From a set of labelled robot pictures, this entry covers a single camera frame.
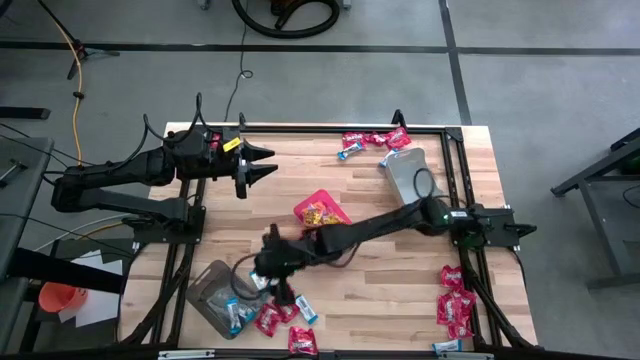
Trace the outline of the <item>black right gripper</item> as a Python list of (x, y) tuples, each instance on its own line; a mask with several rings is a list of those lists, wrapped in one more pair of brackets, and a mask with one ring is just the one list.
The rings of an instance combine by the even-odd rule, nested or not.
[[(303, 231), (297, 238), (288, 238), (280, 233), (276, 224), (271, 224), (262, 241), (263, 246), (254, 258), (254, 271), (261, 277), (284, 279), (324, 260), (316, 252), (313, 231)], [(291, 305), (296, 299), (288, 281), (278, 280), (273, 285), (273, 296), (277, 305)]]

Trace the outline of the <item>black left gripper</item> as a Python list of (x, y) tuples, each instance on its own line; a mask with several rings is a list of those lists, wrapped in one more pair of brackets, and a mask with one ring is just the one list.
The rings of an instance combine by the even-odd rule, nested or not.
[(247, 186), (278, 170), (275, 164), (249, 164), (275, 155), (275, 152), (250, 144), (241, 138), (239, 127), (215, 127), (209, 135), (209, 147), (214, 165), (213, 179), (231, 177), (236, 196), (247, 197)]

